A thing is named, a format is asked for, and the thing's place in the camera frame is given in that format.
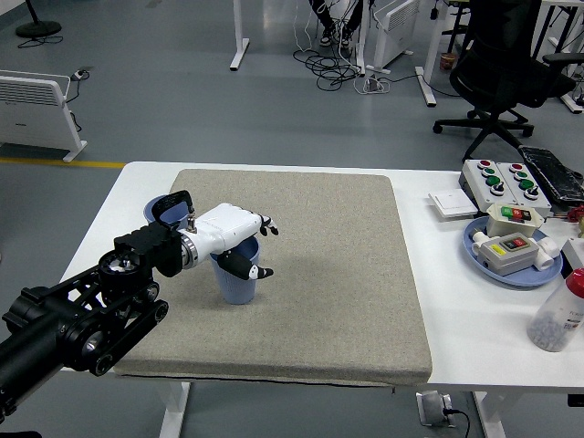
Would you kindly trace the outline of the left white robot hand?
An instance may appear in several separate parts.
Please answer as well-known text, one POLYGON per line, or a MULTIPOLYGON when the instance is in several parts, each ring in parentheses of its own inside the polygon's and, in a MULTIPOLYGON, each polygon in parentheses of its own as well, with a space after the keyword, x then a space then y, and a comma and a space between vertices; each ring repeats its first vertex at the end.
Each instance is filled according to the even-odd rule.
POLYGON ((181 229, 182 267, 192 268, 211 255, 227 273, 243 280, 263 279, 274 274, 271 268, 263 268, 235 252, 235 247, 257 233, 278 235, 273 219, 256 214, 230 203, 220 203, 212 210, 181 229))

